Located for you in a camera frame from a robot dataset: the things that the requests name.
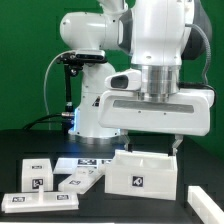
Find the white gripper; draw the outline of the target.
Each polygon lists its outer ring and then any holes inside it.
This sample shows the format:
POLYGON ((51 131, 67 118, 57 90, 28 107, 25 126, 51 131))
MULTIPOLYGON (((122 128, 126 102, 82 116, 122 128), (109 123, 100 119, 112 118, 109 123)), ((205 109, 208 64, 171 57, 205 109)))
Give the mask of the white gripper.
POLYGON ((175 156, 183 142, 182 135, 204 136, 210 130, 210 107, 214 92, 181 89, 165 103, 142 101, 136 92, 106 91, 100 99, 98 120, 102 127, 124 129, 124 149, 133 151, 126 130, 176 134, 169 150, 175 156))

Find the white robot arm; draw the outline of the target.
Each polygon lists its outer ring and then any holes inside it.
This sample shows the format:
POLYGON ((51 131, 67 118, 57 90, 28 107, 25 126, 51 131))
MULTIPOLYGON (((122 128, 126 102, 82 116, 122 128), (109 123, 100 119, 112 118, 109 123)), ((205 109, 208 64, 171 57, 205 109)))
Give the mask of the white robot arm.
POLYGON ((84 142, 127 141, 131 130, 186 135, 210 129, 215 91, 179 79, 184 60, 211 53, 200 0, 98 0, 102 12, 72 12, 60 24, 82 100, 70 133, 84 142))

